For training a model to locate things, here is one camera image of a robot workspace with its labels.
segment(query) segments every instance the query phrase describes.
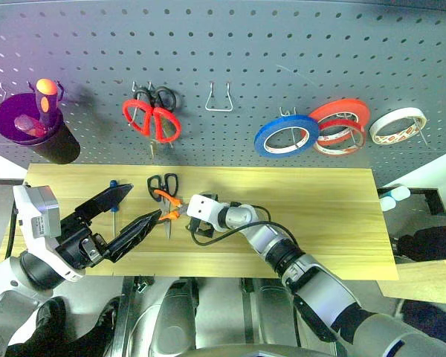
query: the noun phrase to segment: masking tape roll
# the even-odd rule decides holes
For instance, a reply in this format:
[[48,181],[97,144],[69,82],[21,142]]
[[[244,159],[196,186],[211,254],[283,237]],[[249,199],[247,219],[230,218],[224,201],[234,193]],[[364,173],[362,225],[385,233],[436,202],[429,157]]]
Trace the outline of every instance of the masking tape roll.
[[352,145],[350,147],[347,147],[345,149],[329,149],[328,147],[323,147],[319,144],[319,141],[317,141],[314,145],[314,149],[321,154],[328,155],[328,156],[345,156],[353,154],[354,152],[360,150],[365,145],[366,140],[366,133],[365,130],[363,130],[363,127],[351,120],[347,119],[338,119],[338,120],[331,120],[327,123],[323,123],[320,125],[320,130],[332,128],[332,127],[342,127],[347,128],[349,130],[355,130],[358,133],[358,142],[355,143],[355,145]]
[[[416,123],[413,123],[406,129],[396,132],[395,134],[378,135],[378,133],[386,126],[405,118],[412,118],[416,121]],[[397,109],[393,112],[385,114],[383,117],[374,122],[370,127],[370,136],[372,137],[373,142],[379,145],[396,144],[418,134],[419,131],[424,128],[426,122],[426,117],[418,108]]]

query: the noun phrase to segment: pegboard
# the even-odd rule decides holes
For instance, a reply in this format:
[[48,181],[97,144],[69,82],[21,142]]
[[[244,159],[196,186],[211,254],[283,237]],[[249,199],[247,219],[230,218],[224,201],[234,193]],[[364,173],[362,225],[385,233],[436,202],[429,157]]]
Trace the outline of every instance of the pegboard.
[[[1,5],[0,83],[10,95],[41,77],[66,88],[61,110],[81,144],[76,163],[371,167],[380,185],[446,153],[446,11],[333,1]],[[181,137],[173,149],[159,145],[154,159],[122,116],[133,80],[178,94]],[[215,106],[228,105],[230,82],[232,112],[205,110],[210,81]],[[254,135],[280,106],[307,115],[344,97],[368,104],[369,125],[419,107],[429,146],[418,135],[390,146],[367,138],[343,158],[255,152]],[[1,136],[0,155],[23,167],[46,162]]]

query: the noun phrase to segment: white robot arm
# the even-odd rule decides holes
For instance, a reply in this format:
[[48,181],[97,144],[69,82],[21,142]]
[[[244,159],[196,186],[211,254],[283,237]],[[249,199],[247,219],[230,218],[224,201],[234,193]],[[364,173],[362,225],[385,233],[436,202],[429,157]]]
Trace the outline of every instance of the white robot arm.
[[131,184],[107,188],[60,220],[58,202],[48,186],[13,188],[28,250],[0,263],[0,356],[56,286],[79,280],[85,268],[104,259],[117,262],[153,229],[159,210],[135,219],[109,244],[92,233],[91,220],[117,205],[131,189]]
[[187,215],[220,232],[247,227],[241,233],[279,275],[301,317],[320,340],[338,340],[360,357],[446,356],[444,342],[388,315],[363,310],[337,277],[300,249],[290,232],[272,222],[259,224],[252,206],[231,207],[194,195]]

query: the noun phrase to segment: wooden table surface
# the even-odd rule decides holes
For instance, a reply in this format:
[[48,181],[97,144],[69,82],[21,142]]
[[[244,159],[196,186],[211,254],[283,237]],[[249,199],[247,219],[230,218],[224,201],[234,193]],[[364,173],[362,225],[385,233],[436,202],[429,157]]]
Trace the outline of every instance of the wooden table surface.
[[384,296],[446,303],[446,260],[398,264],[399,280],[378,281]]
[[[384,217],[378,203],[372,171],[269,167],[159,167],[130,165],[31,164],[25,181],[49,185],[58,199],[61,218],[109,186],[109,181],[132,183],[120,204],[117,229],[135,217],[158,209],[150,199],[146,179],[177,173],[178,196],[186,202],[196,193],[217,193],[220,202],[262,205],[273,221],[289,228],[302,250],[313,254],[342,279],[396,280]],[[172,224],[167,241],[163,225],[119,262],[102,261],[89,275],[160,275],[207,277],[276,277],[241,234],[215,245],[194,244],[183,216]],[[91,229],[107,242],[112,238],[112,215],[93,219]],[[25,249],[17,227],[13,255]],[[4,256],[7,239],[1,247]]]

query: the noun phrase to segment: cylindrical holder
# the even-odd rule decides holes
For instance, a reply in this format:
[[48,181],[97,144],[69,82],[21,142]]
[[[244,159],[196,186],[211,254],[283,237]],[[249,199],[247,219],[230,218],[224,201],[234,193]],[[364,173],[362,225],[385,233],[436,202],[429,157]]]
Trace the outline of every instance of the cylindrical holder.
[[80,155],[81,147],[63,121],[61,111],[57,109],[56,112],[56,118],[50,123],[48,133],[41,138],[35,138],[15,127],[15,118],[22,114],[39,118],[35,94],[13,95],[0,104],[0,134],[55,164],[69,164]]

